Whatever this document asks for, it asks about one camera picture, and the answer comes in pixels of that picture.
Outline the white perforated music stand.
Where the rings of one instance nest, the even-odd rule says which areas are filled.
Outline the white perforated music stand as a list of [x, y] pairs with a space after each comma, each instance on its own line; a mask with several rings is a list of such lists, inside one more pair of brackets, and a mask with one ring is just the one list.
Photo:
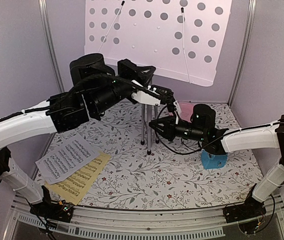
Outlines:
[[223, 102], [218, 65], [231, 8], [230, 0], [88, 0], [85, 53], [153, 65], [157, 76], [197, 87], [195, 100]]

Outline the white sheet music page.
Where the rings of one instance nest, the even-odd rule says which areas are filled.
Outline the white sheet music page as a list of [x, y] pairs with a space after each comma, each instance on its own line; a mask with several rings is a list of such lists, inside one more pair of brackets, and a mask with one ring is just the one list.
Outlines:
[[81, 135], [75, 135], [36, 161], [48, 184], [64, 181], [100, 155]]

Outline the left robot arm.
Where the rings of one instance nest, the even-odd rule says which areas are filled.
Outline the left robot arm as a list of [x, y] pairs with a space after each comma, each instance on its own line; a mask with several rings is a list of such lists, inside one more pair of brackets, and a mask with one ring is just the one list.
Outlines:
[[45, 217], [56, 213], [49, 191], [35, 183], [12, 160], [9, 145], [38, 135], [73, 130], [127, 99], [132, 103], [155, 100], [147, 85], [156, 68], [128, 59], [117, 69], [107, 66], [101, 53], [90, 53], [70, 63], [73, 87], [39, 104], [0, 118], [0, 179], [22, 194]]

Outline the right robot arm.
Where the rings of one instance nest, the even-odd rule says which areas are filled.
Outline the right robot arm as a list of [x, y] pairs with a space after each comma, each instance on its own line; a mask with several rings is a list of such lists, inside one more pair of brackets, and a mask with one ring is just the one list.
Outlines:
[[235, 130], [217, 129], [215, 117], [216, 112], [210, 106], [196, 104], [190, 121], [181, 120], [174, 112], [150, 121], [149, 126], [157, 136], [169, 141], [179, 137], [201, 142], [200, 149], [215, 156], [241, 150], [279, 149], [279, 162], [252, 187], [240, 208], [244, 218], [251, 218], [268, 196], [284, 184], [284, 115], [271, 123]]

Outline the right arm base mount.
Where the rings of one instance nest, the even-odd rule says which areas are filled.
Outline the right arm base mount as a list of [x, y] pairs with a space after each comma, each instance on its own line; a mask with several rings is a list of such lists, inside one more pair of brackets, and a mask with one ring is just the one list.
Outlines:
[[228, 204], [223, 209], [223, 215], [227, 223], [255, 218], [255, 220], [245, 223], [240, 223], [239, 229], [247, 235], [253, 235], [259, 229], [261, 221], [257, 217], [263, 217], [266, 214], [264, 203], [258, 202], [252, 197], [248, 197], [241, 204]]

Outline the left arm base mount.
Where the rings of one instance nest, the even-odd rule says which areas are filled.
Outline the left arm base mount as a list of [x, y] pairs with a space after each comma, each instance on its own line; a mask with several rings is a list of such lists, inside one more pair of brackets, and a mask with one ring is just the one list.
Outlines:
[[40, 202], [30, 205], [30, 213], [43, 217], [44, 219], [56, 220], [64, 223], [70, 223], [73, 217], [73, 204], [65, 202]]

